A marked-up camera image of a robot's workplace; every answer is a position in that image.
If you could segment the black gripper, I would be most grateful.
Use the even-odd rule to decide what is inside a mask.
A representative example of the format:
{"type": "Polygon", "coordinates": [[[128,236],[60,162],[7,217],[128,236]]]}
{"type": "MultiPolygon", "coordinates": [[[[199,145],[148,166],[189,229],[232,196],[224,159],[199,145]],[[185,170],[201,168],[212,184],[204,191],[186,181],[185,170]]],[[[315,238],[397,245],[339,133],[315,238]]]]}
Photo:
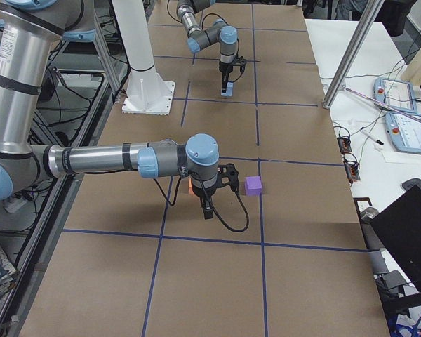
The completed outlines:
{"type": "Polygon", "coordinates": [[[195,172],[191,172],[192,192],[200,198],[201,208],[205,220],[213,218],[213,207],[210,199],[218,189],[230,187],[231,191],[239,194],[239,172],[233,163],[218,164],[216,174],[205,180],[195,172]]]}
{"type": "Polygon", "coordinates": [[[235,67],[238,67],[240,74],[243,74],[246,67],[246,59],[243,56],[233,55],[231,57],[225,56],[219,60],[219,70],[222,73],[221,94],[227,93],[228,74],[230,74],[235,67]]]}

